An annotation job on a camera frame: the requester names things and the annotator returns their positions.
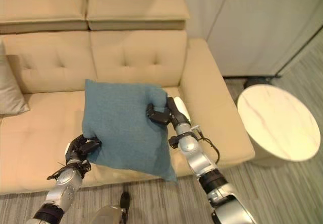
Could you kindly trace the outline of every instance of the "white cabinet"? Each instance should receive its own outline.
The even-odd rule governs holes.
[[[323,24],[323,0],[226,0],[207,40],[223,76],[274,75]]]

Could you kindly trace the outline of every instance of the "gray pillow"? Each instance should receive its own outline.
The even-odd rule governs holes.
[[[29,107],[11,71],[0,38],[0,114],[17,114],[28,110]]]
[[[86,80],[83,135],[102,142],[101,149],[88,156],[89,161],[175,181],[167,129],[146,115],[149,103],[164,111],[166,98],[167,93],[154,85]]]

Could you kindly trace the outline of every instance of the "black cable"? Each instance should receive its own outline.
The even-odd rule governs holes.
[[[203,140],[205,142],[207,142],[208,144],[210,144],[210,146],[217,152],[218,154],[218,158],[216,160],[216,164],[218,164],[218,162],[220,161],[220,151],[218,150],[218,148],[212,143],[212,141],[206,137],[203,136],[203,134],[200,134],[201,138],[199,140]]]

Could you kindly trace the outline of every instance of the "beige sofa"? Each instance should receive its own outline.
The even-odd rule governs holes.
[[[188,39],[183,0],[4,0],[1,38],[30,107],[0,119],[0,193],[46,190],[82,133],[84,79],[161,85],[181,96],[194,124],[221,152],[220,167],[254,157],[217,65],[200,38]],[[169,127],[170,136],[174,130]],[[217,154],[201,144],[212,159]],[[171,149],[178,176],[191,171]],[[97,186],[156,178],[92,165],[83,183]]]

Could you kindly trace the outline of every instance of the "sofa headrest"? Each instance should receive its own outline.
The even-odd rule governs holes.
[[[189,12],[184,0],[89,0],[91,30],[182,30]]]
[[[0,0],[0,5],[0,34],[183,30],[189,19],[184,0]]]
[[[86,30],[86,0],[0,0],[0,33]]]

